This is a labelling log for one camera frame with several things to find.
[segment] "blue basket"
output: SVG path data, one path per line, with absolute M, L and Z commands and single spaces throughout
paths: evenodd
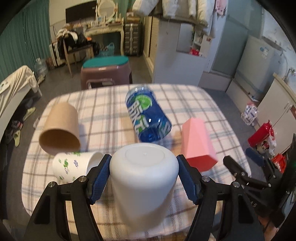
M 104 56 L 113 56 L 114 55 L 114 43 L 110 43 L 108 46 L 107 50 L 100 50 L 100 53 L 98 55 L 98 57 L 104 57 Z

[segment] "teal stool top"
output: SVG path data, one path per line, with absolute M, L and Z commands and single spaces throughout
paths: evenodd
M 91 58 L 83 64 L 83 68 L 99 68 L 106 67 L 110 65 L 124 65 L 128 62 L 128 57 L 126 56 L 106 56 Z

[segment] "screw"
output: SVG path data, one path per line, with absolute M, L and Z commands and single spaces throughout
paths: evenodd
M 239 184 L 238 182 L 233 182 L 232 184 L 233 184 L 233 186 L 235 186 L 236 188 L 239 188 L 239 186 L 240 186 L 240 184 Z
M 86 181 L 86 176 L 81 176 L 80 178 L 78 178 L 79 182 L 85 182 Z
M 54 185 L 55 185 L 55 182 L 50 182 L 50 183 L 48 184 L 48 186 L 49 186 L 50 188 L 52 188 Z
M 202 180 L 204 182 L 209 182 L 210 181 L 210 178 L 208 176 L 202 176 Z

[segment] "white cup with floral print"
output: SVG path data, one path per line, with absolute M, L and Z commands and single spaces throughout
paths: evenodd
M 71 183 L 80 176 L 86 176 L 103 158 L 100 152 L 58 153 L 52 161 L 55 177 L 63 183 Z

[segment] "faucet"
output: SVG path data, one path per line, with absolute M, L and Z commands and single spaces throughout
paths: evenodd
M 294 68 L 289 68 L 289 70 L 288 70 L 288 72 L 287 72 L 287 74 L 284 76 L 284 78 L 283 78 L 283 81 L 287 84 L 288 83 L 288 76 L 289 76 L 289 73 L 291 72 L 291 74 L 293 75 L 293 76 L 296 76 L 296 70 L 294 69 Z

